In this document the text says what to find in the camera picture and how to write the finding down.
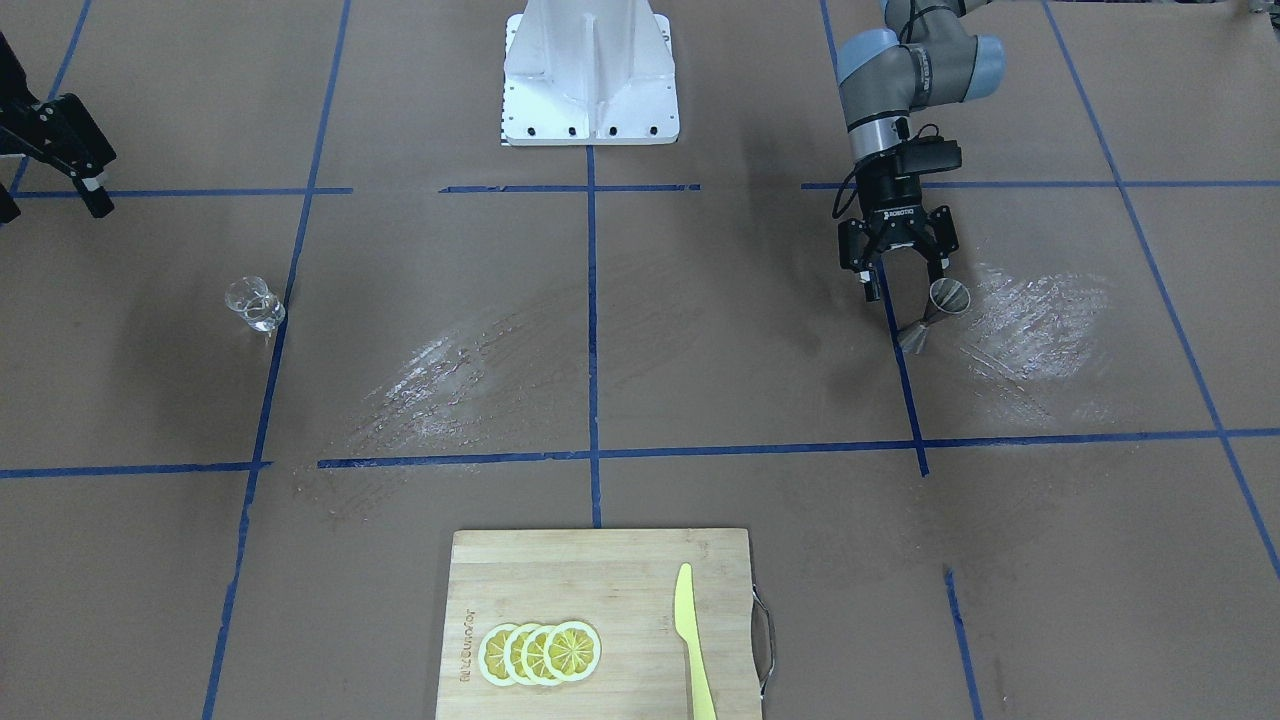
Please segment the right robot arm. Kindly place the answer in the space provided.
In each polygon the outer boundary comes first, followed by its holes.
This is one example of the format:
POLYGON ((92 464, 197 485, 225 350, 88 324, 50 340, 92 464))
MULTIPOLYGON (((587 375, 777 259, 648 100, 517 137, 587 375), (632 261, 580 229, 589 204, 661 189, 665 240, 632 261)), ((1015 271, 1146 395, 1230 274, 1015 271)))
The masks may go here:
POLYGON ((6 38, 1 38, 1 155, 28 158, 64 174, 96 219, 115 209, 104 187, 115 149, 74 94, 42 102, 32 95, 6 38))

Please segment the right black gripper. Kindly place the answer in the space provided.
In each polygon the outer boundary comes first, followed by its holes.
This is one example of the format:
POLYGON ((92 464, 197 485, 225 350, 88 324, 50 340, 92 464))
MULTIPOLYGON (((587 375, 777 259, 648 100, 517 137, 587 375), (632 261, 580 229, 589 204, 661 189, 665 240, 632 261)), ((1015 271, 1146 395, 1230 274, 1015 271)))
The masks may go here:
MULTIPOLYGON (((101 129, 76 95, 36 102, 4 95, 1 155, 33 158, 67 174, 95 219, 105 218, 115 205, 105 187, 106 165, 116 151, 101 152, 101 129)), ((9 188, 0 183, 0 223, 14 222, 20 209, 9 188)))

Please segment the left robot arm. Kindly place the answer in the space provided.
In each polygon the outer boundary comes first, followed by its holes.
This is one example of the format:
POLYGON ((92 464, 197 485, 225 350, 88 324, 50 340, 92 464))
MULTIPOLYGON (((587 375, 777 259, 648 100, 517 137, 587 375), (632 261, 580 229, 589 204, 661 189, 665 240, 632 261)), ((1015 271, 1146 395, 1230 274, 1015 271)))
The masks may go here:
POLYGON ((911 249, 929 281, 945 278, 959 250, 947 205, 928 209, 922 177, 955 170, 963 150, 938 133, 910 127, 916 111, 992 95, 1006 72, 1002 41, 973 35, 964 18, 982 1, 882 1, 883 26, 860 32, 837 51, 836 77, 852 169, 840 186, 841 268, 858 275, 865 299, 881 299, 877 264, 911 249))

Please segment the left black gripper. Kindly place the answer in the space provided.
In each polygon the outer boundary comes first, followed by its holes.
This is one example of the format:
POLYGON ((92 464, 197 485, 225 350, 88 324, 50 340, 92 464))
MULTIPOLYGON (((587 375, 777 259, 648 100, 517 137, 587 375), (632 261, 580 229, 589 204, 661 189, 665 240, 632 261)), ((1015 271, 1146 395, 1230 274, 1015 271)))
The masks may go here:
POLYGON ((858 277, 869 304, 881 301, 878 249, 918 246, 929 282, 946 277, 950 255, 959 250, 954 214, 950 208, 927 213, 920 182, 922 176, 945 170, 938 163, 919 163, 906 170, 896 160, 858 163, 861 220, 838 223, 838 261, 858 277))

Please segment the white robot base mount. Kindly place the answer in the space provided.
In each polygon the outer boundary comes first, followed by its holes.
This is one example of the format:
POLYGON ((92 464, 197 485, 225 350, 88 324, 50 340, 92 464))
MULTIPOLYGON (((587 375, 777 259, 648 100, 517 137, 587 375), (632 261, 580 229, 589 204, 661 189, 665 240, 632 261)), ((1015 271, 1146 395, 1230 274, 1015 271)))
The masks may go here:
POLYGON ((672 28, 649 1, 529 1, 504 40, 503 145, 678 141, 672 28))

